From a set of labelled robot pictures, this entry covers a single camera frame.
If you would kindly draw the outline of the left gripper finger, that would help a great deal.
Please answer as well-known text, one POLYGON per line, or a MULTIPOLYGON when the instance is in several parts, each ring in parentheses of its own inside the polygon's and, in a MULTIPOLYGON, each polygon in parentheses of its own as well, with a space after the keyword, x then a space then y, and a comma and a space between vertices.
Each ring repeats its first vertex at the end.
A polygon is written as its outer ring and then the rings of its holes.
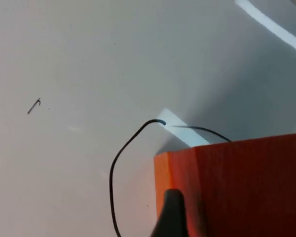
POLYGON ((151 237, 188 237, 185 202, 178 189, 167 189, 151 237))

